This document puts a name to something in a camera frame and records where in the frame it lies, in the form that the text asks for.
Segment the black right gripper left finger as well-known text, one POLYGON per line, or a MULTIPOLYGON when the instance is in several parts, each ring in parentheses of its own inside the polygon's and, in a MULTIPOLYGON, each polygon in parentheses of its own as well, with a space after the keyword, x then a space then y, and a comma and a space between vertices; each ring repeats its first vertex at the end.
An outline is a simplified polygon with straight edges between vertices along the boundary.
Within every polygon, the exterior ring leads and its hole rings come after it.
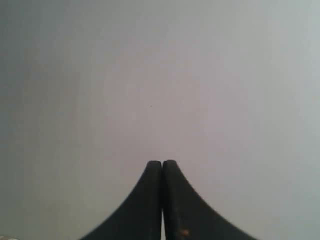
POLYGON ((162 163, 150 161, 121 206, 84 240, 160 240, 162 163))

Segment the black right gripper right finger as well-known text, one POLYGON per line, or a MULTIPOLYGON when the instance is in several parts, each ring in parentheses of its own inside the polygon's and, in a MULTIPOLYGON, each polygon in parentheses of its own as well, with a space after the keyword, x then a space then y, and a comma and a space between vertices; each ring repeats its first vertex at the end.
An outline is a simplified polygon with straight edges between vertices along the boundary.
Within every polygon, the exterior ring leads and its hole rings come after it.
POLYGON ((174 160, 162 167, 162 209, 167 240, 253 239, 213 210, 174 160))

